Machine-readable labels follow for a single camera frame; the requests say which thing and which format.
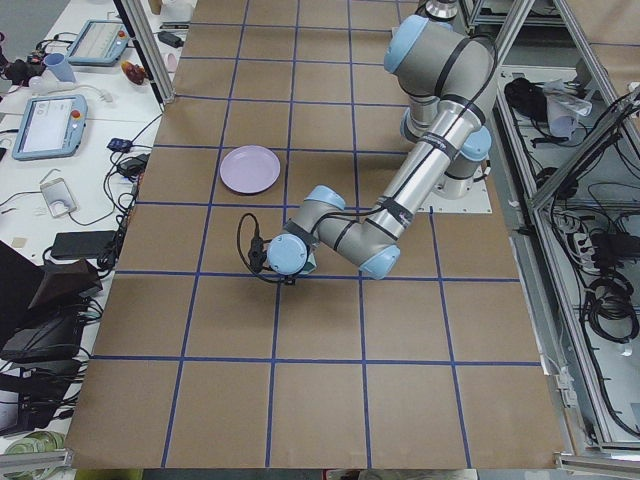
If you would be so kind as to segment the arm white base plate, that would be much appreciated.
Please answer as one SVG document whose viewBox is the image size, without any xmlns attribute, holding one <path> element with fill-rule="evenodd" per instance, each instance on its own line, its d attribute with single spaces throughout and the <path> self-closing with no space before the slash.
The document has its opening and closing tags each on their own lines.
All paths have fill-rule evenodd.
<svg viewBox="0 0 640 480">
<path fill-rule="evenodd" d="M 422 213 L 491 214 L 492 207 L 482 169 L 464 180 L 444 174 L 419 208 Z"/>
</svg>

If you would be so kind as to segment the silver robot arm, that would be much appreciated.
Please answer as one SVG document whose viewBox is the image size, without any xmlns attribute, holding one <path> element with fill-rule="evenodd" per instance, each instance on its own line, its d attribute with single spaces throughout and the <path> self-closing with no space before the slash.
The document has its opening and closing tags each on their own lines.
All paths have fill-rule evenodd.
<svg viewBox="0 0 640 480">
<path fill-rule="evenodd" d="M 324 185 L 307 195 L 266 250 L 270 269 L 284 284 L 310 271 L 309 260 L 321 244 L 364 274 L 384 278 L 400 258 L 398 239 L 468 137 L 485 124 L 496 99 L 495 46 L 419 15 L 398 26 L 384 68 L 413 102 L 438 98 L 436 114 L 428 121 L 404 119 L 405 126 L 417 126 L 416 142 L 370 211 L 345 212 L 344 199 Z"/>
</svg>

